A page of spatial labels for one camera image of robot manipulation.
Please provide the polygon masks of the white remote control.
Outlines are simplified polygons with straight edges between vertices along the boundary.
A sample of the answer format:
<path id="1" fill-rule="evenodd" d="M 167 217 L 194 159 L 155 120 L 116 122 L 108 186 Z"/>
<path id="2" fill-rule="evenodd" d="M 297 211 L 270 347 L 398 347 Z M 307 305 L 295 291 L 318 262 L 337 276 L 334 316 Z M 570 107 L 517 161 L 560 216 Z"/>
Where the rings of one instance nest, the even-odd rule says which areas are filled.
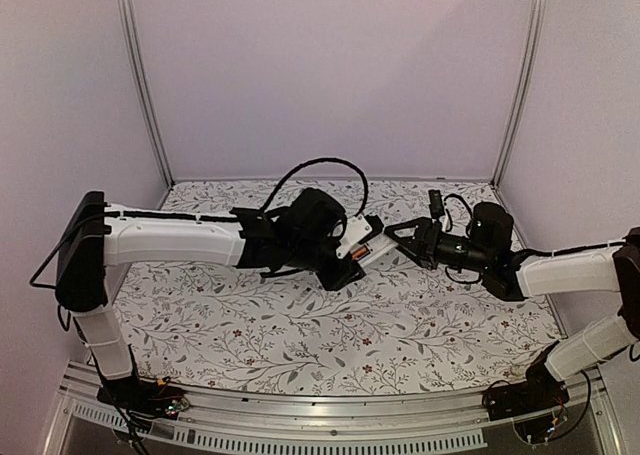
<path id="1" fill-rule="evenodd" d="M 352 260 L 357 262 L 362 268 L 365 268 L 373 264 L 376 260 L 380 259 L 385 254 L 393 251 L 396 248 L 396 245 L 397 243 L 391 238 L 387 237 L 385 234 L 380 234 L 353 250 L 355 251 L 362 246 L 366 246 L 369 249 L 368 255 L 359 260 Z"/>

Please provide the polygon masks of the orange battery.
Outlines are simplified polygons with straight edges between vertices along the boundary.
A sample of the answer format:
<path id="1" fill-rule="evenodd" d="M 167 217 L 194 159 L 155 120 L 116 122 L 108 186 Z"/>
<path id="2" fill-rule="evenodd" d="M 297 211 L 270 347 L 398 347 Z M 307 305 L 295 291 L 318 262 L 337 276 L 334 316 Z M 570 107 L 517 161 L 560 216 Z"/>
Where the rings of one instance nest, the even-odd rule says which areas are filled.
<path id="1" fill-rule="evenodd" d="M 362 246 L 351 253 L 351 258 L 353 260 L 359 260 L 361 258 L 364 258 L 368 254 L 369 254 L 369 249 L 366 246 Z"/>

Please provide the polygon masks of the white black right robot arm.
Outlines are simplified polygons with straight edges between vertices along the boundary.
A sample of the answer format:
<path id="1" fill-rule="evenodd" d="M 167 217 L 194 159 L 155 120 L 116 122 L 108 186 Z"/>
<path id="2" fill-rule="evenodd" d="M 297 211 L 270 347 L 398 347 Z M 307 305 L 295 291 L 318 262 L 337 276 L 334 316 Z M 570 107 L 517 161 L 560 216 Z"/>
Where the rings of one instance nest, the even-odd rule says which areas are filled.
<path id="1" fill-rule="evenodd" d="M 388 226 L 384 233 L 416 265 L 472 271 L 502 301 L 579 292 L 620 295 L 617 314 L 545 349 L 529 366 L 516 397 L 524 410 L 537 411 L 554 397 L 556 384 L 638 342 L 639 231 L 633 228 L 620 240 L 593 246 L 514 251 L 513 226 L 503 207 L 482 202 L 473 208 L 465 237 L 445 232 L 439 221 L 426 217 Z"/>

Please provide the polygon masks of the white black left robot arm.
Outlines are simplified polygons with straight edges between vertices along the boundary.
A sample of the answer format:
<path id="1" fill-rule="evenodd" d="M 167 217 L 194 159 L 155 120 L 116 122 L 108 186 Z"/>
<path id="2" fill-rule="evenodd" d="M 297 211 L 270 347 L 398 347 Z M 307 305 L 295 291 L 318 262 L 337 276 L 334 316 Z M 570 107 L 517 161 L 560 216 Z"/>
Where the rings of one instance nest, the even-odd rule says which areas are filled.
<path id="1" fill-rule="evenodd" d="M 225 215 L 108 206 L 101 192 L 81 200 L 57 250 L 55 297 L 69 311 L 111 394 L 128 409 L 148 401 L 146 383 L 122 335 L 105 269 L 137 262 L 203 262 L 257 269 L 264 278 L 309 271 L 337 291 L 363 277 L 352 252 L 373 232 L 362 213 L 347 216 L 331 196 L 304 190 L 274 210 Z"/>

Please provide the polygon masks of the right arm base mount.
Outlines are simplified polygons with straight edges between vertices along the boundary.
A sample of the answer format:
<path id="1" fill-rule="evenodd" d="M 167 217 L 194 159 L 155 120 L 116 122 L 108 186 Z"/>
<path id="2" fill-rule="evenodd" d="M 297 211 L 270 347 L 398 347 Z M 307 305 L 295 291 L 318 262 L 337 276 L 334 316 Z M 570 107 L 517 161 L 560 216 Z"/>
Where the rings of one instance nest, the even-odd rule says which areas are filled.
<path id="1" fill-rule="evenodd" d="M 564 412 L 570 397 L 566 385 L 557 381 L 543 362 L 535 362 L 518 383 L 496 382 L 485 390 L 482 405 L 491 421 L 524 416 L 542 410 L 558 409 Z M 527 419 L 514 425 L 516 435 L 533 445 L 548 442 L 555 434 L 560 418 L 547 414 Z"/>

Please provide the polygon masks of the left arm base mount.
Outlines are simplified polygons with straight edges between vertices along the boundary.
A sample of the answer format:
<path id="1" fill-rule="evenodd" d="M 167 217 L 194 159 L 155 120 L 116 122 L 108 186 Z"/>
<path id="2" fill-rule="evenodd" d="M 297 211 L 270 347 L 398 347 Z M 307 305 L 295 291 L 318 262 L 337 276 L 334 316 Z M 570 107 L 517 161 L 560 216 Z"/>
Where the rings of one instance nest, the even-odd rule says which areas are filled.
<path id="1" fill-rule="evenodd" d="M 94 360 L 101 382 L 97 399 L 105 404 L 128 411 L 135 416 L 176 420 L 190 403 L 186 392 L 171 384 L 170 377 L 146 381 L 140 378 L 131 348 L 128 348 L 130 369 L 124 375 L 107 378 L 101 365 Z"/>

